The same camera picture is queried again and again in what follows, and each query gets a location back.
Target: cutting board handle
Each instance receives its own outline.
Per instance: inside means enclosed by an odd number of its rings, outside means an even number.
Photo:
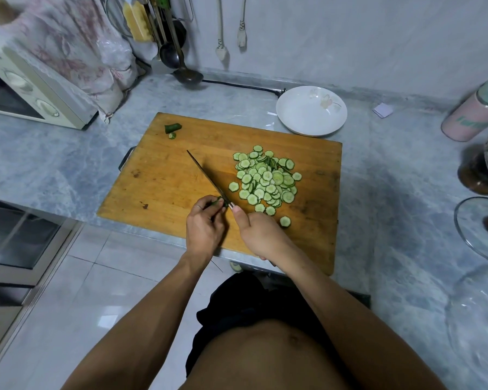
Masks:
[[[136,147],[131,147],[128,152],[126,152],[125,157],[123,157],[123,160],[121,160],[121,163],[119,163],[119,167],[117,168],[119,171],[123,169],[123,166],[125,165],[126,161],[129,159],[130,155],[132,152],[136,149]]]

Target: white wall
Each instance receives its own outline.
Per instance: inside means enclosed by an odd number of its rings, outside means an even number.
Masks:
[[[229,64],[215,55],[215,0],[194,0],[187,63],[444,98],[488,78],[488,0],[247,0],[242,53],[241,0],[222,3]]]

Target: white tile floor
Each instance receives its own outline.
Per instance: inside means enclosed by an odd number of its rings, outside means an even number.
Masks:
[[[184,250],[156,240],[85,226],[0,361],[0,390],[59,390],[106,334],[173,268]],[[211,262],[151,389],[176,390],[200,325],[195,314],[233,272]]]

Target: microwave door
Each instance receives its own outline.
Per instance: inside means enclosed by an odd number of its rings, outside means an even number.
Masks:
[[[0,111],[14,115],[44,118],[0,78]]]

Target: black shorts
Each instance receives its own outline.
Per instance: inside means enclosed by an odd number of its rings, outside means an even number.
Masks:
[[[197,312],[197,320],[202,328],[195,335],[186,360],[186,376],[211,340],[232,328],[252,326],[267,319],[283,321],[312,337],[350,380],[349,383],[354,384],[355,380],[298,289],[280,287],[269,291],[249,271],[226,279],[211,295],[208,307]]]

